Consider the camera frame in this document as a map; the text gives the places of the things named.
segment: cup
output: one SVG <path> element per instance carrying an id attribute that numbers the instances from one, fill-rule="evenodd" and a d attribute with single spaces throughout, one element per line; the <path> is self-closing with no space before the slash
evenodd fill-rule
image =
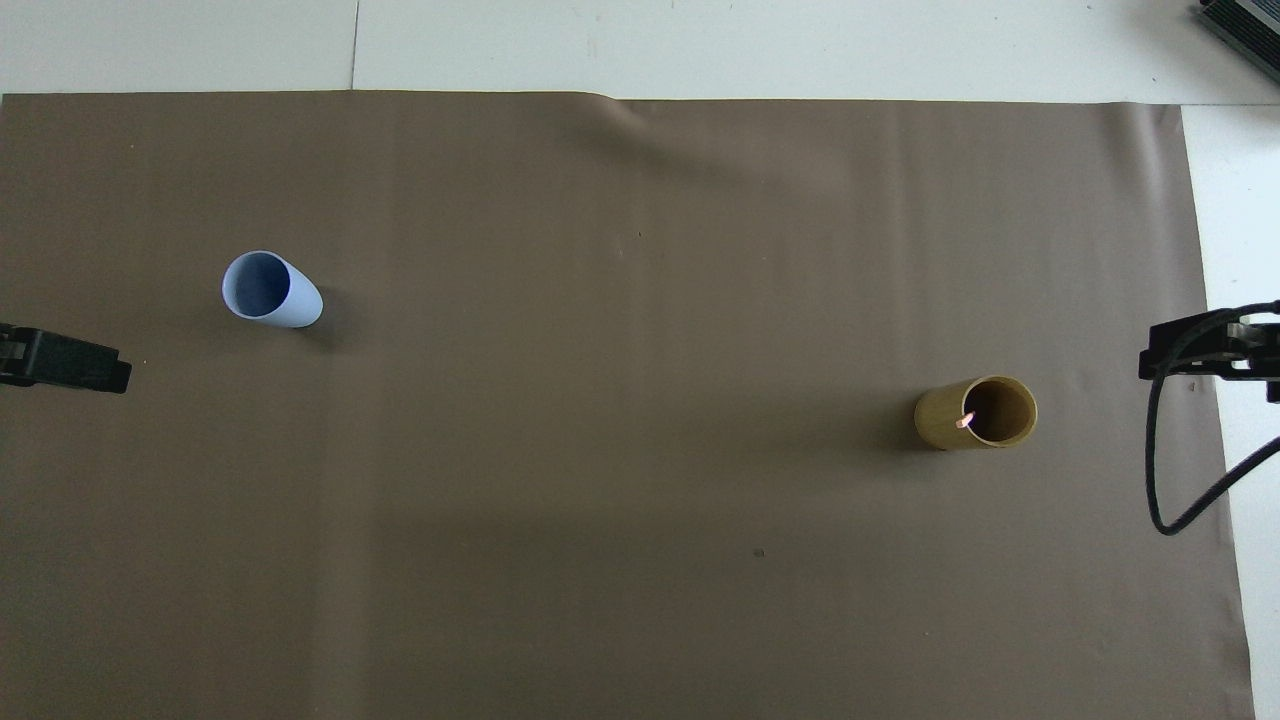
<path id="1" fill-rule="evenodd" d="M 284 258 L 253 250 L 223 274 L 223 301 L 239 318 L 278 328 L 305 328 L 320 318 L 320 291 Z"/>
<path id="2" fill-rule="evenodd" d="M 1036 429 L 1036 397 L 1006 375 L 933 388 L 915 404 L 915 430 L 938 450 L 1012 447 Z"/>

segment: black cable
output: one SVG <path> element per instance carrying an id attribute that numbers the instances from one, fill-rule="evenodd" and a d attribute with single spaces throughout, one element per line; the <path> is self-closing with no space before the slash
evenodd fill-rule
<path id="1" fill-rule="evenodd" d="M 1199 516 L 1210 505 L 1213 505 L 1219 497 L 1226 492 L 1228 488 L 1235 484 L 1236 480 L 1249 474 L 1251 470 L 1265 462 L 1268 457 L 1280 452 L 1280 437 L 1272 439 L 1271 442 L 1263 445 L 1258 450 L 1242 460 L 1235 468 L 1231 468 L 1225 475 L 1222 475 L 1216 483 L 1210 486 L 1204 495 L 1199 496 L 1190 507 L 1187 509 L 1176 520 L 1166 525 L 1160 515 L 1160 500 L 1156 497 L 1156 414 L 1160 410 L 1160 391 L 1165 387 L 1165 378 L 1169 377 L 1169 370 L 1178 363 L 1183 351 L 1187 347 L 1199 340 L 1204 333 L 1225 325 L 1228 323 L 1234 323 L 1243 318 L 1244 315 L 1253 315 L 1256 313 L 1280 313 L 1280 300 L 1274 302 L 1258 302 L 1254 305 L 1243 305 L 1240 307 L 1233 307 L 1230 310 L 1222 310 L 1215 313 L 1213 315 L 1206 318 L 1204 320 L 1197 323 L 1189 331 L 1178 336 L 1178 340 L 1169 348 L 1169 355 L 1160 361 L 1156 366 L 1156 377 L 1151 380 L 1151 397 L 1147 401 L 1147 509 L 1151 511 L 1151 521 L 1156 525 L 1156 529 L 1165 536 L 1175 536 L 1183 530 L 1187 525 L 1192 524 L 1192 520 Z"/>

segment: brown mat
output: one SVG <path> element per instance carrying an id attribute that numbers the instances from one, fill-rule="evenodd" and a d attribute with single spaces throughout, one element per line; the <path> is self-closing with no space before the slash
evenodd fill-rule
<path id="1" fill-rule="evenodd" d="M 1225 503 L 1142 493 L 1178 109 L 10 95 L 0 233 L 0 319 L 134 363 L 0 388 L 4 716 L 1252 715 Z M 316 327 L 221 305 L 259 247 Z M 925 450 L 996 372 L 1036 434 Z"/>

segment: cup opening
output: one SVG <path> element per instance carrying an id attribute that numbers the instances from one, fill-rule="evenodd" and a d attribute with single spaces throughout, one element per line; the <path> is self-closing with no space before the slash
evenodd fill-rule
<path id="1" fill-rule="evenodd" d="M 969 388 L 964 411 L 973 413 L 973 421 L 969 423 L 973 434 L 991 443 L 1016 439 L 1036 421 L 1036 405 L 1027 389 L 1001 378 Z"/>
<path id="2" fill-rule="evenodd" d="M 269 252 L 250 252 L 227 270 L 232 310 L 246 318 L 275 311 L 289 295 L 289 270 Z"/>

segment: white table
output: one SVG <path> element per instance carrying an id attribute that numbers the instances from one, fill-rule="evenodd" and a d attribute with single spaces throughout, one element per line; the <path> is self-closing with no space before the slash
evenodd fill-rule
<path id="1" fill-rule="evenodd" d="M 1190 4 L 5 0 L 0 92 L 579 90 L 1174 102 L 1187 106 L 1208 305 L 1272 300 L 1280 297 L 1272 279 L 1280 86 L 1197 27 Z M 1280 409 L 1265 404 L 1261 386 L 1219 383 L 1219 397 L 1228 462 L 1280 434 Z M 1263 465 L 1230 501 L 1257 715 L 1280 720 L 1280 465 Z"/>

